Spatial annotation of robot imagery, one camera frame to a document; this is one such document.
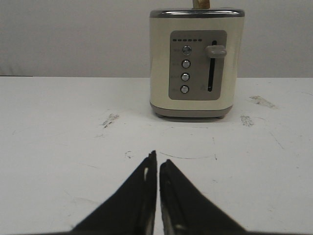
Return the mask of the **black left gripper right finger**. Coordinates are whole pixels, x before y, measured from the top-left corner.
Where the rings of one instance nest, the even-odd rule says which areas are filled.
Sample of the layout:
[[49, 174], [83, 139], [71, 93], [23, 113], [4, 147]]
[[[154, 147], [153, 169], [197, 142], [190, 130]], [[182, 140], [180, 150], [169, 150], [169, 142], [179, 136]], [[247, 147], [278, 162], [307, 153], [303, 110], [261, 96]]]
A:
[[171, 161], [160, 166], [161, 213], [166, 235], [246, 235], [247, 231], [208, 200]]

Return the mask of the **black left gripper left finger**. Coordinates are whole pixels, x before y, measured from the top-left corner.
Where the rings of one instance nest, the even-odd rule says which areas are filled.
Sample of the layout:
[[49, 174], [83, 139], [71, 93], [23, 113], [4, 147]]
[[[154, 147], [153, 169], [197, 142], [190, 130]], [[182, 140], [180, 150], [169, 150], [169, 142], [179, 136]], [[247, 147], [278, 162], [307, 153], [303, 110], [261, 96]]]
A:
[[153, 150], [119, 189], [70, 233], [152, 235], [157, 202], [157, 155]]

